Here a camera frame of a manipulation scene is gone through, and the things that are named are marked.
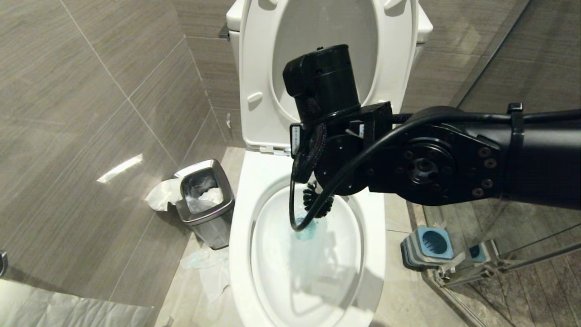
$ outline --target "toilet tank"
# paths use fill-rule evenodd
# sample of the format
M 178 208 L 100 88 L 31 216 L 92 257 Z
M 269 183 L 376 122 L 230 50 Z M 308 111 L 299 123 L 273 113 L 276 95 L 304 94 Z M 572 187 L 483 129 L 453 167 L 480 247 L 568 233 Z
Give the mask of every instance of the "toilet tank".
M 236 63 L 236 71 L 239 72 L 239 47 L 240 47 L 240 24 L 242 21 L 242 9 L 244 5 L 244 0 L 236 0 L 234 4 L 230 7 L 226 13 L 226 25 L 228 26 L 228 35 L 230 44 L 232 45 L 232 51 L 234 53 L 234 62 Z M 418 4 L 418 39 L 415 45 L 414 62 L 417 62 L 422 50 L 423 44 L 428 41 L 430 33 L 433 30 L 432 22 L 428 19 L 428 16 L 422 9 L 422 6 Z

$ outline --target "white toilet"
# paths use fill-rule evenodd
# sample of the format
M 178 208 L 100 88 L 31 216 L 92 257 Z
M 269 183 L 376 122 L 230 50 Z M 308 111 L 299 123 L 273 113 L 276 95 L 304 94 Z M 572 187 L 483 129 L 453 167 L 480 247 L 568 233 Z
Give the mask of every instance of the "white toilet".
M 245 326 L 368 326 L 385 277 L 383 194 L 335 196 L 304 231 L 289 223 L 287 62 L 348 44 L 363 105 L 401 107 L 418 35 L 417 0 L 239 0 L 228 12 L 247 149 L 232 219 L 230 285 Z M 302 203 L 297 185 L 295 205 Z

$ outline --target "stainless steel trash can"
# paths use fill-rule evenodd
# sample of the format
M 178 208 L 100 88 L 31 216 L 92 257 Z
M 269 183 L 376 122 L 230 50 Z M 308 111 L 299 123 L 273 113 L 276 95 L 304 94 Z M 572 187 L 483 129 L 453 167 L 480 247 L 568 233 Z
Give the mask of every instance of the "stainless steel trash can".
M 182 200 L 175 204 L 182 222 L 213 250 L 228 246 L 234 192 L 220 163 L 214 159 L 202 161 L 180 170 L 174 177 L 183 178 L 180 187 Z M 219 187 L 222 191 L 222 202 L 200 212 L 192 212 L 187 199 L 198 199 L 213 187 Z

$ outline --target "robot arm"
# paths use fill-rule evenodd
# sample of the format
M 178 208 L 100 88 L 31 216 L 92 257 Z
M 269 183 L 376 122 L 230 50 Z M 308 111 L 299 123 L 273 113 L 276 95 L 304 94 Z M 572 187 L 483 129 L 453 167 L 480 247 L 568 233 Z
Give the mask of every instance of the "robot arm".
M 289 62 L 287 91 L 301 124 L 290 127 L 291 190 L 312 173 L 325 199 L 368 187 L 422 205 L 490 197 L 581 209 L 581 111 L 465 113 L 437 106 L 393 115 L 390 103 L 361 107 L 346 45 Z

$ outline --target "blue water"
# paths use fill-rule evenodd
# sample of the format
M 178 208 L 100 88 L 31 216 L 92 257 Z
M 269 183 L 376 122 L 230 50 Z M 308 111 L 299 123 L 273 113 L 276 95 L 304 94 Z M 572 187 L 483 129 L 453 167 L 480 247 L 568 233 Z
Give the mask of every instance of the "blue water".
M 296 224 L 299 225 L 300 223 L 303 222 L 304 217 L 306 216 L 306 214 L 299 214 L 295 219 L 296 219 Z M 315 237 L 315 231 L 317 230 L 317 224 L 319 224 L 317 222 L 317 219 L 313 219 L 311 221 L 311 223 L 303 230 L 301 230 L 300 232 L 296 232 L 295 236 L 298 240 L 301 241 L 308 241 L 308 240 L 312 240 L 313 237 Z

